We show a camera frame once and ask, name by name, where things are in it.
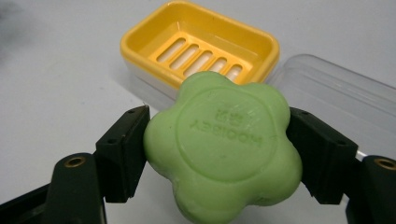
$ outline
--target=white surface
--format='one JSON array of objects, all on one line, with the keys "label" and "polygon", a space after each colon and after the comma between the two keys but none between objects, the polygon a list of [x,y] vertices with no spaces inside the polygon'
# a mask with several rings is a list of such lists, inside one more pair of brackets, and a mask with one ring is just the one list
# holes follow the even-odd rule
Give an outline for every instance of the white surface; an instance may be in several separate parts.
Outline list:
[{"label": "white surface", "polygon": [[[94,152],[126,110],[151,114],[172,101],[132,76],[123,33],[164,1],[0,0],[0,203],[50,182],[64,156]],[[196,1],[272,33],[281,62],[309,53],[396,87],[396,2]],[[147,164],[135,197],[106,205],[108,223],[188,223],[169,182]],[[234,223],[346,223],[301,186],[273,207],[249,207]]]}]

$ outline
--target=drainage slot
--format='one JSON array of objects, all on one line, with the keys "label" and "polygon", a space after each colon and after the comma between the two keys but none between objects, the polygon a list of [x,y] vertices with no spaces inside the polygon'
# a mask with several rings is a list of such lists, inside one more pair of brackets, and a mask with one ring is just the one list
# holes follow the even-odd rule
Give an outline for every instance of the drainage slot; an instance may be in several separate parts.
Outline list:
[{"label": "drainage slot", "polygon": [[174,62],[171,68],[177,70],[184,62],[186,62],[198,50],[198,45],[189,46]]},{"label": "drainage slot", "polygon": [[198,72],[198,70],[212,57],[212,52],[205,51],[203,54],[199,56],[199,58],[184,72],[185,77],[189,77],[190,75]]},{"label": "drainage slot", "polygon": [[227,75],[225,75],[228,79],[233,81],[242,71],[242,66],[239,64],[233,65],[231,69],[228,71]]},{"label": "drainage slot", "polygon": [[178,49],[181,48],[181,46],[186,43],[186,39],[184,38],[179,38],[175,43],[173,43],[169,48],[166,49],[158,58],[157,62],[163,63],[165,62],[168,58],[170,58]]},{"label": "drainage slot", "polygon": [[215,63],[209,68],[209,71],[212,72],[219,72],[221,68],[224,67],[224,65],[227,63],[227,60],[225,58],[219,58],[216,60]]}]

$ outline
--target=soap dish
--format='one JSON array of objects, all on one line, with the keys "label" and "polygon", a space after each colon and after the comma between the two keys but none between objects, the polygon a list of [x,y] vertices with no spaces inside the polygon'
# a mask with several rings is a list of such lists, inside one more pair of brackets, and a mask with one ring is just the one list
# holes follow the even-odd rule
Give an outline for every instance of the soap dish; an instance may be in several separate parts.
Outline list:
[{"label": "soap dish", "polygon": [[199,71],[236,84],[263,82],[279,57],[270,34],[186,1],[151,13],[122,37],[120,51],[137,77],[171,98]]}]

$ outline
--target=transparent lid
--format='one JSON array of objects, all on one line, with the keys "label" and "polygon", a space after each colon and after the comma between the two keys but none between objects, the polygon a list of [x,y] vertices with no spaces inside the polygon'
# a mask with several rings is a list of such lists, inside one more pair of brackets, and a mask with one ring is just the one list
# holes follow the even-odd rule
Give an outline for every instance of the transparent lid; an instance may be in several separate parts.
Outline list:
[{"label": "transparent lid", "polygon": [[290,106],[314,114],[360,147],[396,158],[396,89],[311,55],[297,55],[267,78]]}]

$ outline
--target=flower-shaped soap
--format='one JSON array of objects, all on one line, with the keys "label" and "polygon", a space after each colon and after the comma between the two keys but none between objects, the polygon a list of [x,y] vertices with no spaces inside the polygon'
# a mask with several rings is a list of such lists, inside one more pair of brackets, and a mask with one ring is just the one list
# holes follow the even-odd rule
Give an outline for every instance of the flower-shaped soap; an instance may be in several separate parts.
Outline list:
[{"label": "flower-shaped soap", "polygon": [[286,136],[289,120],[289,106],[276,89],[238,86],[201,72],[149,122],[146,155],[171,180],[186,218],[228,223],[248,204],[279,203],[297,189],[303,168]]}]

